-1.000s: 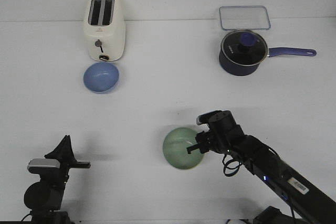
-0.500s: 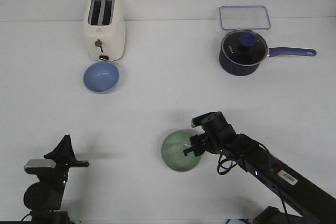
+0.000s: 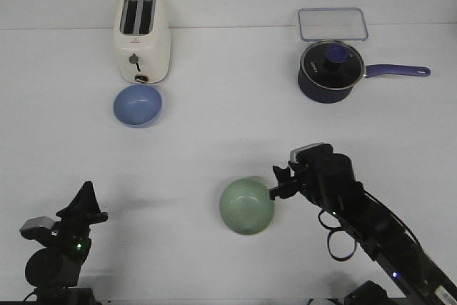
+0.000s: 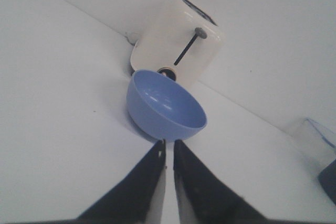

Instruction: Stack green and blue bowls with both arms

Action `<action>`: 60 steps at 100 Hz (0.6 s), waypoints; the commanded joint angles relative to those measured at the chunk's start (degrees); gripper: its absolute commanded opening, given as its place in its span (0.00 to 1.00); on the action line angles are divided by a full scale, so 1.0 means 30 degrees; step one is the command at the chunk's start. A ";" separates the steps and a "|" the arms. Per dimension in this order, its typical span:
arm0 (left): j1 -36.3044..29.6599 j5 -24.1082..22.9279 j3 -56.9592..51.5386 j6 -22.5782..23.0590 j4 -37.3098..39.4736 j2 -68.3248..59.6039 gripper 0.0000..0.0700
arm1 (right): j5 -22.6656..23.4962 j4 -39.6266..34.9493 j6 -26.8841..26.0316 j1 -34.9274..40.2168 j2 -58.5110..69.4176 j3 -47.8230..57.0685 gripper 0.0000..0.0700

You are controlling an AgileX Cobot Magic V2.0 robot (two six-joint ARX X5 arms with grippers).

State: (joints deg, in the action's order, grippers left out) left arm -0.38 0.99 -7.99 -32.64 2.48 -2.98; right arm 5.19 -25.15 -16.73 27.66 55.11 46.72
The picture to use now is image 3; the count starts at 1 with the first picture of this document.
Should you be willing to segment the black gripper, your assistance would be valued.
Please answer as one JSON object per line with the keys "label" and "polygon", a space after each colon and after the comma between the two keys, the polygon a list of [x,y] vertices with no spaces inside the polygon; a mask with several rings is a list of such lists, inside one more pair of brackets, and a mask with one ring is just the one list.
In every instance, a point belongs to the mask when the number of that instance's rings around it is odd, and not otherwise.
{"label": "black gripper", "polygon": [[51,245],[70,259],[86,259],[91,249],[90,225],[108,220],[101,212],[94,186],[85,181],[70,204],[56,212],[60,218],[51,230]]}
{"label": "black gripper", "polygon": [[[292,163],[301,193],[327,212],[351,212],[361,205],[361,184],[355,180],[351,160],[344,154],[321,154],[304,163]],[[278,186],[268,190],[270,200],[287,199],[298,192],[291,168],[273,166]]]}

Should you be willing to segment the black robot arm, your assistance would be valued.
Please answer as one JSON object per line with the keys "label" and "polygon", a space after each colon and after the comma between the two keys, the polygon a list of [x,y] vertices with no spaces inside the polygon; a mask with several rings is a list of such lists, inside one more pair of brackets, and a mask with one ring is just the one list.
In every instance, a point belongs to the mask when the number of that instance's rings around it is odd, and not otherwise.
{"label": "black robot arm", "polygon": [[346,232],[375,261],[410,304],[455,304],[456,285],[425,253],[412,231],[356,180],[351,160],[317,143],[294,149],[288,167],[273,167],[271,200],[296,194],[335,218],[330,235]]}
{"label": "black robot arm", "polygon": [[43,248],[26,263],[25,277],[34,287],[37,304],[99,304],[92,289],[78,286],[92,240],[90,226],[104,223],[91,181],[85,181],[70,204],[57,211],[58,221],[47,216],[27,220],[19,232]]}

